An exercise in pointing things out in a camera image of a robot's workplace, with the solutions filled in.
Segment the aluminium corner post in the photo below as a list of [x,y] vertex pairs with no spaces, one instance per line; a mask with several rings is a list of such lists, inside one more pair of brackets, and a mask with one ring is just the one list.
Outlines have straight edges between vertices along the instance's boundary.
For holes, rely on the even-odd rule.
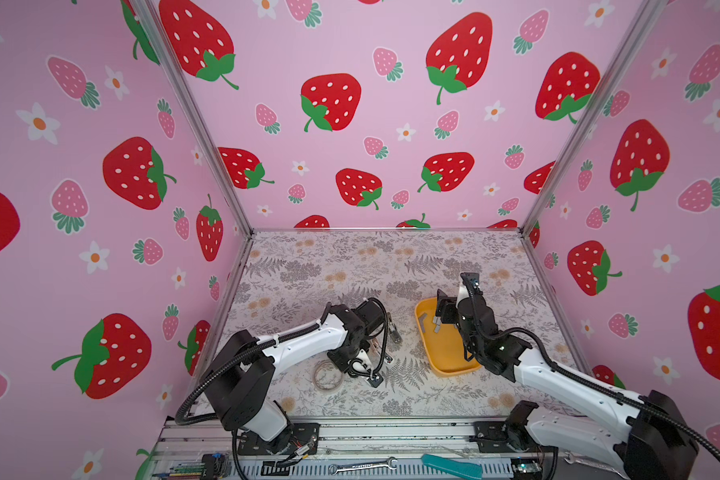
[[165,29],[162,27],[158,17],[158,10],[152,1],[136,0],[133,2],[134,8],[140,16],[142,26],[151,42],[153,49],[158,56],[165,75],[174,90],[182,111],[197,140],[197,144],[202,150],[224,198],[229,206],[235,220],[237,221],[242,235],[246,239],[250,239],[254,231],[246,217],[244,209],[235,194],[235,188],[229,178],[221,155],[208,131],[207,125],[202,118],[202,114],[198,109],[198,105],[188,88],[184,78],[184,72],[180,68],[179,63],[174,57],[170,42],[166,36]]
[[666,8],[667,2],[660,0],[642,1],[640,7],[626,30],[618,48],[601,76],[601,81],[595,89],[592,99],[585,107],[584,113],[572,130],[564,148],[556,158],[555,166],[545,182],[541,194],[538,196],[533,208],[528,214],[523,226],[519,229],[523,240],[530,239],[532,227],[548,205],[565,174],[575,160],[579,151],[587,141],[587,134],[597,123],[606,101],[610,98],[612,90],[619,85],[630,65],[639,53],[645,40]]

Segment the clear tape roll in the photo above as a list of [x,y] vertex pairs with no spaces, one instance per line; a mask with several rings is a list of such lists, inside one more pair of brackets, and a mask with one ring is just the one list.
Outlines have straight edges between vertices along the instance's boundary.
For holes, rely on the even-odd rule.
[[343,379],[344,374],[330,360],[318,362],[312,377],[315,388],[322,393],[338,390],[343,384]]

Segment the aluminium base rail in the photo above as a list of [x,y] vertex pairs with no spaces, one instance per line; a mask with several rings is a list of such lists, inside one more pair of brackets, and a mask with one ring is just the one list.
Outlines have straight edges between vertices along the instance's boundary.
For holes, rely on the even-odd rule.
[[[147,455],[142,479],[461,479],[426,467],[424,454],[482,467],[482,479],[562,479],[566,450],[508,441],[500,418],[299,418],[297,442],[280,454],[253,433],[231,437],[218,423],[180,427],[168,423]],[[329,475],[332,464],[396,457],[396,470]],[[581,465],[582,478],[615,474]]]

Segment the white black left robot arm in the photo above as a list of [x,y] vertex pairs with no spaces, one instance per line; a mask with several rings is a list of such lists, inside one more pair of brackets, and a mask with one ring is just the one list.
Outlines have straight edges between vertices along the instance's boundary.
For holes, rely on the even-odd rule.
[[383,382],[388,338],[389,315],[375,297],[356,308],[327,303],[318,319],[270,336],[239,331],[180,405],[175,422],[186,426],[217,419],[231,433],[244,430],[270,444],[287,442],[292,422],[269,398],[272,381],[324,354],[341,374],[377,388]]

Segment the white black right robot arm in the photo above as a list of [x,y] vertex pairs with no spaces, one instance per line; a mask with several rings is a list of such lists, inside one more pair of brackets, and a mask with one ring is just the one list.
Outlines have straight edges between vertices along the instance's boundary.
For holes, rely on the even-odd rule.
[[688,479],[701,449],[720,464],[720,449],[686,424],[671,398],[657,391],[641,395],[620,389],[556,363],[533,332],[498,327],[478,274],[466,272],[460,278],[456,295],[437,293],[434,316],[456,327],[464,358],[577,412],[556,416],[534,402],[520,403],[504,423],[515,449],[531,443],[557,447],[629,479]]

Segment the aluminium corner post left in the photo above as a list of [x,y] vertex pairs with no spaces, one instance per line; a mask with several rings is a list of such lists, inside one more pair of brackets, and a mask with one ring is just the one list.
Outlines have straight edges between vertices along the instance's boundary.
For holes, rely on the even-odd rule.
[[162,27],[158,17],[158,10],[152,1],[136,0],[133,2],[134,8],[140,16],[142,26],[151,42],[153,49],[158,56],[165,75],[174,90],[182,111],[197,140],[197,144],[202,150],[224,198],[229,206],[235,220],[237,221],[242,235],[246,239],[250,239],[254,231],[246,217],[244,209],[235,194],[235,188],[229,178],[221,155],[208,131],[207,125],[202,118],[202,114],[198,109],[198,105],[188,88],[184,78],[184,72],[180,68],[179,63],[174,57],[170,42],[166,36],[165,29]]

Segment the silver wrench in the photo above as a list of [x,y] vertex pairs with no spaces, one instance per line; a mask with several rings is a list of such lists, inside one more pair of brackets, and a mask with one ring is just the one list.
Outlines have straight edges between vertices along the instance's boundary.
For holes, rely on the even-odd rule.
[[396,457],[388,457],[381,461],[353,463],[353,464],[332,464],[328,467],[329,475],[337,475],[340,473],[353,473],[367,470],[383,469],[394,471],[397,469],[399,460]]
[[615,467],[612,467],[612,466],[607,465],[607,464],[602,463],[602,462],[598,462],[598,461],[591,460],[591,459],[589,459],[588,457],[576,455],[576,454],[574,454],[574,453],[572,453],[572,452],[566,452],[566,453],[564,454],[564,461],[565,461],[567,464],[569,464],[569,465],[581,465],[581,466],[586,466],[586,467],[589,467],[589,468],[598,469],[598,470],[601,470],[601,471],[604,471],[604,472],[609,472],[609,473],[615,474],[615,475],[617,475],[618,477],[620,477],[621,479],[624,479],[624,480],[628,480],[628,479],[629,479],[629,477],[628,477],[624,472],[622,472],[621,470],[619,470],[619,469],[617,469],[617,468],[615,468]]

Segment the aluminium corner post right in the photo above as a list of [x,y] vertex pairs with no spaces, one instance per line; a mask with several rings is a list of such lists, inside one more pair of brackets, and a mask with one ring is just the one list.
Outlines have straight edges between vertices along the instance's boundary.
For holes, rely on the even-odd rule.
[[601,76],[601,81],[595,89],[592,99],[585,107],[584,113],[572,130],[564,148],[556,158],[555,166],[545,182],[541,194],[538,196],[533,208],[528,214],[523,226],[519,229],[523,240],[530,239],[532,227],[548,205],[565,174],[575,160],[579,151],[587,141],[587,134],[597,123],[606,101],[610,98],[612,90],[619,85],[630,65],[639,53],[645,40],[666,8],[667,2],[660,0],[642,1],[640,7],[626,30],[618,48]]

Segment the teal handled tool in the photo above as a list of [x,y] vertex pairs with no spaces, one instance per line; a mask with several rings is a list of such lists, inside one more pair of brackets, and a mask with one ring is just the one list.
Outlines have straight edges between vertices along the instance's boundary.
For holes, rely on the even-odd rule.
[[433,470],[461,479],[481,480],[483,475],[482,467],[471,462],[456,461],[431,454],[422,455],[421,462]]

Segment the yellow plastic tray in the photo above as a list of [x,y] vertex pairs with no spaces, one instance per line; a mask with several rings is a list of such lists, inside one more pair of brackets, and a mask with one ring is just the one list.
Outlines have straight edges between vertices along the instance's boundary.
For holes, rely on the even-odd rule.
[[[436,298],[420,301],[414,314],[432,371],[439,377],[454,377],[480,370],[482,366],[476,360],[464,359],[462,339],[454,325],[442,324],[440,331],[434,332],[436,302]],[[430,314],[431,322],[422,328],[419,316],[424,312]]]

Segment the pink white stapler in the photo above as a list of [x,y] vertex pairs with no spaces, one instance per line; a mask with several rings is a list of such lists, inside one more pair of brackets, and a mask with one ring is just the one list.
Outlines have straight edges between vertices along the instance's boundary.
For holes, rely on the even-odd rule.
[[388,327],[389,330],[389,338],[394,344],[401,344],[402,343],[402,336],[399,333],[397,327],[394,324],[390,324]]

